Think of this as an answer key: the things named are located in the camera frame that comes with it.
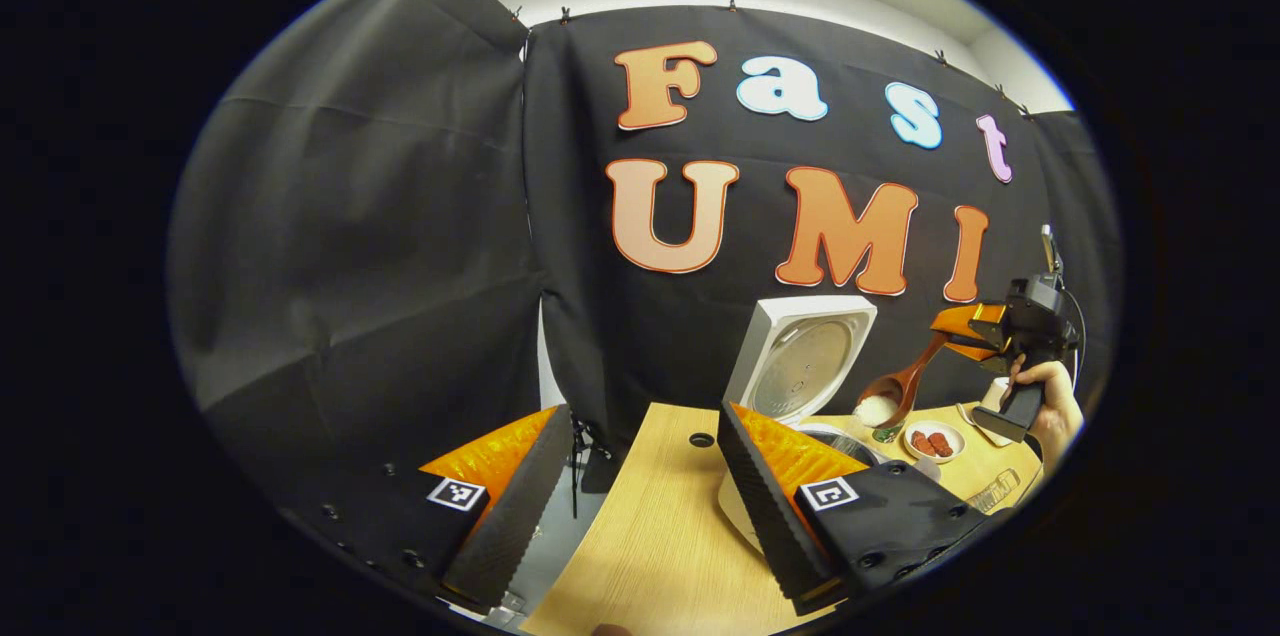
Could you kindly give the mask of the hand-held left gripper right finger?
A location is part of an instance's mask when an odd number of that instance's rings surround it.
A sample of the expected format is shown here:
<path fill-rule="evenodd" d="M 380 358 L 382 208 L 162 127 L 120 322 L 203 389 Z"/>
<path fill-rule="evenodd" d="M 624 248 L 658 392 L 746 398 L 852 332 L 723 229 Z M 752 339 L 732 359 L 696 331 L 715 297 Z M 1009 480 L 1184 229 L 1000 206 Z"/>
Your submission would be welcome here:
<path fill-rule="evenodd" d="M 869 466 L 726 402 L 717 441 L 764 558 L 800 616 L 914 580 L 991 520 L 902 459 Z"/>

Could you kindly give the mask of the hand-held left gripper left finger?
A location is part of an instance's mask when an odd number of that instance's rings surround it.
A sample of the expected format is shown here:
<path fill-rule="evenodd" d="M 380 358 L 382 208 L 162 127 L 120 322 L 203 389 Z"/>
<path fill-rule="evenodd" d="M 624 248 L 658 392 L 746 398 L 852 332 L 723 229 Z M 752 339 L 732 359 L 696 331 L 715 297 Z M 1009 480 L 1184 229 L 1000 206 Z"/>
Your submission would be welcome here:
<path fill-rule="evenodd" d="M 567 404 L 420 404 L 380 425 L 288 421 L 288 512 L 366 578 L 416 601 L 499 605 L 573 445 Z"/>

